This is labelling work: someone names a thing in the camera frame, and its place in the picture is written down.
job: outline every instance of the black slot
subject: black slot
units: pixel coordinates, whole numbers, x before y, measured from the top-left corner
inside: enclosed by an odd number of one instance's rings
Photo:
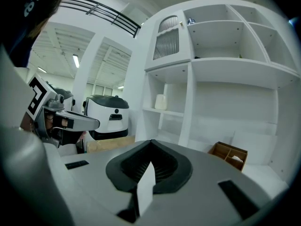
[[[70,170],[70,169],[78,168],[78,167],[85,166],[88,164],[89,164],[89,162],[87,162],[87,161],[76,161],[76,162],[67,163],[67,164],[65,164],[65,166],[68,170]]]
[[[218,185],[221,187],[243,220],[252,216],[259,210],[258,207],[231,180],[220,182]]]
[[[110,115],[110,118],[109,118],[109,121],[120,121],[122,120],[122,115],[120,114],[111,114]]]

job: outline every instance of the fluorescent light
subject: fluorescent light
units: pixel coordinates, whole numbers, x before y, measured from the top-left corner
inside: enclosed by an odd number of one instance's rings
[[[79,68],[79,57],[77,55],[73,55],[73,60],[74,60],[75,66],[77,68]]]
[[[46,70],[43,70],[42,68],[38,67],[39,70],[43,71],[44,73],[47,73]]]

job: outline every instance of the metal railing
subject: metal railing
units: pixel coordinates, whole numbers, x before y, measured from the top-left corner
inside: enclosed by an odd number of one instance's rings
[[[62,0],[60,7],[72,8],[85,12],[86,15],[92,14],[100,17],[127,31],[133,36],[133,38],[137,35],[138,30],[141,28],[141,26],[122,13],[93,0]]]

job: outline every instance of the white shelving unit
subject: white shelving unit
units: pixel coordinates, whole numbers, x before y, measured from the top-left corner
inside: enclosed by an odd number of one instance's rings
[[[223,4],[192,8],[184,11],[184,13],[187,19],[193,18],[196,23],[218,20],[241,21],[237,14]]]
[[[184,116],[184,113],[173,112],[173,111],[163,111],[163,110],[158,110],[158,109],[153,109],[153,108],[143,108],[143,110],[157,112],[157,113],[166,114],[166,115],[174,115],[174,116],[179,116],[179,117]]]
[[[279,33],[275,29],[264,25],[251,23],[250,25],[263,43],[272,64],[284,65],[295,71],[296,66],[293,57]]]
[[[281,137],[276,132],[287,126],[287,122],[278,124],[285,104],[278,94],[300,82],[294,63],[298,58],[264,10],[242,3],[201,7],[191,3],[166,15],[166,19],[175,14],[181,18],[179,52],[151,61],[165,18],[154,23],[136,140],[163,140],[205,153],[217,141],[234,143],[250,151],[243,173],[264,189],[277,184],[270,195],[274,197],[287,188],[280,166],[270,165],[271,157],[278,160],[280,155],[274,151],[283,150],[278,149]],[[189,18],[195,23],[187,25]],[[168,40],[162,44],[168,46]],[[154,108],[157,94],[166,95],[166,111]],[[248,133],[246,143],[239,137],[244,133]],[[261,169],[264,173],[256,176]]]
[[[231,5],[247,22],[273,27],[273,25],[265,18],[257,9],[245,6]]]
[[[264,62],[240,58],[193,59],[199,82],[227,82],[279,89],[299,79],[297,73]]]
[[[266,62],[258,41],[240,21],[220,20],[188,26],[195,56],[247,58]]]

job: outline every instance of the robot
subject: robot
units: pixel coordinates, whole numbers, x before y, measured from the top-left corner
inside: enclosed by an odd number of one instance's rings
[[[100,122],[97,119],[65,110],[64,96],[57,94],[54,87],[43,81],[39,75],[35,74],[28,85],[35,96],[26,112],[34,121],[34,131],[43,142],[54,144],[57,148],[65,144],[75,144],[83,131],[99,127]],[[51,129],[45,126],[49,118],[53,123]]]
[[[128,135],[128,103],[118,96],[91,95],[83,103],[84,114],[101,121],[96,130],[90,130],[84,138],[84,150],[87,142],[105,140]]]

